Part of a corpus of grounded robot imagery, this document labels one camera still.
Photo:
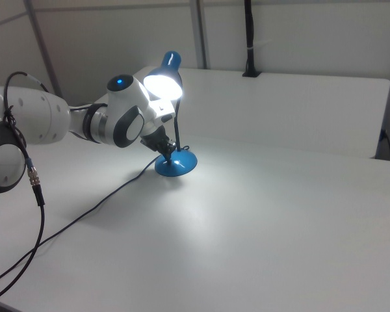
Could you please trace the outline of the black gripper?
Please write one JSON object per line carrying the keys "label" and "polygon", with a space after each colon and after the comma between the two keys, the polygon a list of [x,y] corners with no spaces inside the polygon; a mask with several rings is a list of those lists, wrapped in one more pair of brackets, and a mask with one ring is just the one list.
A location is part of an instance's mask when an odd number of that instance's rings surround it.
{"label": "black gripper", "polygon": [[169,140],[163,125],[149,135],[141,136],[140,143],[152,151],[162,153],[166,162],[171,161],[172,153],[177,148],[177,143]]}

